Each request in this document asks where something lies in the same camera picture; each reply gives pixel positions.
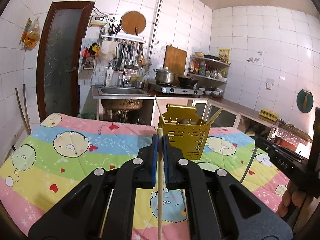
green round object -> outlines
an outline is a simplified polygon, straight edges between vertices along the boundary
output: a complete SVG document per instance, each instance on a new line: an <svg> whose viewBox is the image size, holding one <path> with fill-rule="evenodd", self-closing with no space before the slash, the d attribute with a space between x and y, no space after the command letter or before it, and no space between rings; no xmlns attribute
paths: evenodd
<svg viewBox="0 0 320 240"><path fill-rule="evenodd" d="M309 113L313 107L313 96L312 93L308 94L306 107L303 109L303 101L306 97L306 93L301 89L297 95L297 106L303 113Z"/></svg>

green cartoon character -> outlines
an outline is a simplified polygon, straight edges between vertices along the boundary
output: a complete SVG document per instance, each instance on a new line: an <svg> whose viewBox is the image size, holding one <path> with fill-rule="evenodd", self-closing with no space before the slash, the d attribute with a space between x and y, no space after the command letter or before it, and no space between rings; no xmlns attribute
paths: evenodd
<svg viewBox="0 0 320 240"><path fill-rule="evenodd" d="M12 164L15 167L14 174L16 175L14 182L19 181L18 171L26 171L32 167L36 161L36 151L29 144L23 144L21 147L13 152L11 155ZM13 186L13 178L8 176L5 179L6 184L9 187Z"/></svg>

door handle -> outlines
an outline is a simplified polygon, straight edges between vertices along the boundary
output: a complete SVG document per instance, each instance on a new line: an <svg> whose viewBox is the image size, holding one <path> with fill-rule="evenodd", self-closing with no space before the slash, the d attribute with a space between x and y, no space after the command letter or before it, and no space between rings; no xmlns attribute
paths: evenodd
<svg viewBox="0 0 320 240"><path fill-rule="evenodd" d="M67 73L71 73L76 70L76 67L73 67L71 70L66 70Z"/></svg>

round cutting board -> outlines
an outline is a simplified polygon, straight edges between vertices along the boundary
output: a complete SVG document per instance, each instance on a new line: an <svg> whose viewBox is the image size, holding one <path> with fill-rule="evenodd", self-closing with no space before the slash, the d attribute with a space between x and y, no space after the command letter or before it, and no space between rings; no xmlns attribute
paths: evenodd
<svg viewBox="0 0 320 240"><path fill-rule="evenodd" d="M136 35L135 28L138 29L138 34L143 32L147 25L146 18L137 11L126 12L120 20L121 28L125 33Z"/></svg>
<svg viewBox="0 0 320 240"><path fill-rule="evenodd" d="M306 107L303 109L303 101L305 99L306 93L301 89L297 95L297 106L299 110L303 113L309 113L313 107L313 96L312 93L308 94Z"/></svg>

wooden cutting board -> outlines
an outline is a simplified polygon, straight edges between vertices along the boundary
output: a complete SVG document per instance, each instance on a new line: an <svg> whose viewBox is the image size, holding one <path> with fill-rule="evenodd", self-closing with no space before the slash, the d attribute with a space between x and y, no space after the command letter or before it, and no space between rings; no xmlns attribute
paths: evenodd
<svg viewBox="0 0 320 240"><path fill-rule="evenodd" d="M177 73L177 76L184 76L184 70L186 68L187 52L182 49L177 49L171 46L167 46L164 55L164 67L168 67L173 73Z"/></svg>

